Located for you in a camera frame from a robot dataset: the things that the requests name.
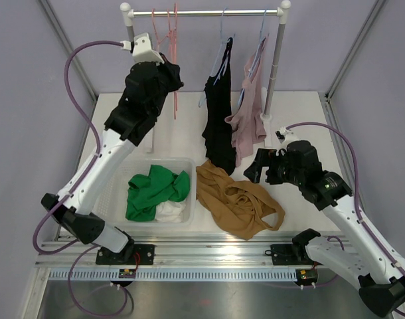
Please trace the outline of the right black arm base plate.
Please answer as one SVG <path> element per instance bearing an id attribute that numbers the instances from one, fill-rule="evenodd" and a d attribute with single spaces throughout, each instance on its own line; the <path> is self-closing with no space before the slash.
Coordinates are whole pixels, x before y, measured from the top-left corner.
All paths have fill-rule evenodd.
<path id="1" fill-rule="evenodd" d="M 272 244 L 264 254 L 271 258 L 276 266 L 312 265 L 313 262 L 292 244 Z"/>

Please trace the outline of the white tank top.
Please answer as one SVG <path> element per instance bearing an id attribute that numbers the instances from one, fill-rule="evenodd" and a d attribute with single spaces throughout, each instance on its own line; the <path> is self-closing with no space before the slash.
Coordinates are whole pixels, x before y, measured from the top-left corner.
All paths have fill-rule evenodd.
<path id="1" fill-rule="evenodd" d="M 155 220 L 159 223 L 181 223 L 183 211 L 186 207 L 185 201 L 165 201 L 156 206 Z"/>

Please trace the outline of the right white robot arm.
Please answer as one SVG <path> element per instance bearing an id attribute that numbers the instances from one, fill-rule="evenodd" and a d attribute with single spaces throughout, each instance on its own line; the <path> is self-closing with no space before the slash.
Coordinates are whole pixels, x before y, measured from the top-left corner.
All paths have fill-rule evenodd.
<path id="1" fill-rule="evenodd" d="M 384 318 L 405 303 L 405 258 L 394 249 L 355 203 L 343 178 L 322 168 L 317 150 L 308 141 L 291 142 L 281 150 L 259 149 L 244 176 L 259 183 L 296 186 L 345 235 L 357 256 L 332 246 L 321 234 L 307 229 L 296 235 L 291 255 L 327 266 L 355 289 L 365 306 Z"/>

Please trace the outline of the green tank top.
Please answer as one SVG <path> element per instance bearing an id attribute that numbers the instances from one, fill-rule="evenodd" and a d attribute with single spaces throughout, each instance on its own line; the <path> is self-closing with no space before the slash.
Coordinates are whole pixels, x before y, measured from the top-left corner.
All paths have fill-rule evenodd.
<path id="1" fill-rule="evenodd" d="M 161 203 L 184 201 L 191 190 L 191 179 L 185 171 L 174 173 L 162 165 L 150 165 L 148 174 L 136 174 L 128 181 L 125 218 L 133 222 L 155 220 Z"/>

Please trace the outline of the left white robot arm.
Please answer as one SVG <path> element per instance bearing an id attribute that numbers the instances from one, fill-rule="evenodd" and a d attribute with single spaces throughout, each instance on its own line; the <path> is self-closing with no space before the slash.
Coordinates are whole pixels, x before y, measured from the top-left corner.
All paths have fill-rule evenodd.
<path id="1" fill-rule="evenodd" d="M 78 241 L 109 251 L 120 265 L 133 258 L 134 240 L 92 209 L 122 161 L 155 126 L 167 95 L 182 86 L 177 64 L 165 61 L 133 65 L 93 153 L 64 188 L 56 194 L 45 194 L 41 200 L 52 218 Z"/>

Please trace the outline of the brown tank top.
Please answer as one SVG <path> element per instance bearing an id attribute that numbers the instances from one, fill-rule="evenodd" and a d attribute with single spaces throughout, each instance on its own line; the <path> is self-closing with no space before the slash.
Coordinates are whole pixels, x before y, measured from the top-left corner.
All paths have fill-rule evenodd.
<path id="1" fill-rule="evenodd" d="M 282 226 L 284 209 L 261 185 L 236 181 L 209 160 L 196 173 L 197 199 L 223 231 L 247 241 Z"/>

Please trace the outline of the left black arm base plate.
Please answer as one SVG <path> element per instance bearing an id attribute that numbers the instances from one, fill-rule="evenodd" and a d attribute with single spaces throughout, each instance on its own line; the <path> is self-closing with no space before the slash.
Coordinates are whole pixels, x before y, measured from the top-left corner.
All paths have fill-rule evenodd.
<path id="1" fill-rule="evenodd" d="M 152 265 L 155 256 L 155 246 L 150 244 L 134 244 L 126 247 L 120 253 L 113 253 L 102 247 L 96 255 L 97 265 Z"/>

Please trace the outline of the pink wire hanger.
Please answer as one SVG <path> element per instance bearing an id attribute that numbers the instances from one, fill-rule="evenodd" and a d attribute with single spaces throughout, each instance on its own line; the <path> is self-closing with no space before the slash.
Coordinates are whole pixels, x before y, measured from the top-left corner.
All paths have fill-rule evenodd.
<path id="1" fill-rule="evenodd" d="M 170 30 L 168 30 L 165 35 L 160 35 L 158 30 L 157 30 L 157 25 L 155 23 L 155 18 L 156 18 L 155 10 L 152 9 L 151 22 L 152 22 L 152 25 L 153 25 L 153 31 L 154 31 L 155 40 L 156 40 L 156 50 L 159 51 L 159 49 L 163 45 L 163 43 L 170 41 Z"/>

